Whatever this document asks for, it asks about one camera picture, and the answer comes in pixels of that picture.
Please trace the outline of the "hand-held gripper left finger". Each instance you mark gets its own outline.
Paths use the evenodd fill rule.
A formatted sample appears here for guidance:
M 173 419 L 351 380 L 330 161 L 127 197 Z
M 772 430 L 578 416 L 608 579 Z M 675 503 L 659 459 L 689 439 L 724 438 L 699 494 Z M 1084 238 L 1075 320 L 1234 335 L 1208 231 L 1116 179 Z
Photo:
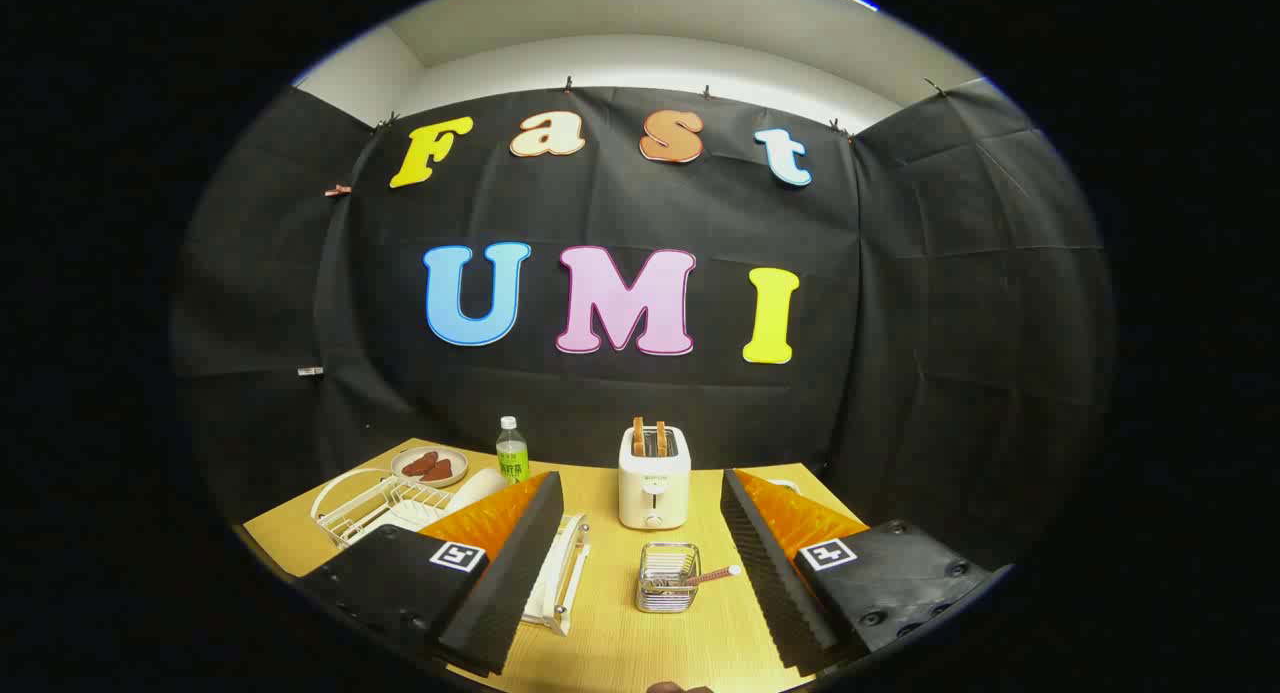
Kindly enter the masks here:
M 402 655 L 499 674 L 563 511 L 543 473 L 419 532 L 379 526 L 298 585 Z

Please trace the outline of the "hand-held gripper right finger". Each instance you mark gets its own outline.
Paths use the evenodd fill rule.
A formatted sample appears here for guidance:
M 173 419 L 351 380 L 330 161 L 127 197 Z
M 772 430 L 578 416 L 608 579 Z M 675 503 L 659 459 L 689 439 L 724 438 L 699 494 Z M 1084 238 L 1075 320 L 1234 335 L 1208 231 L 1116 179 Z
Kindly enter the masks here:
M 783 666 L 804 675 L 904 646 L 992 575 L 914 523 L 868 526 L 739 469 L 721 512 Z

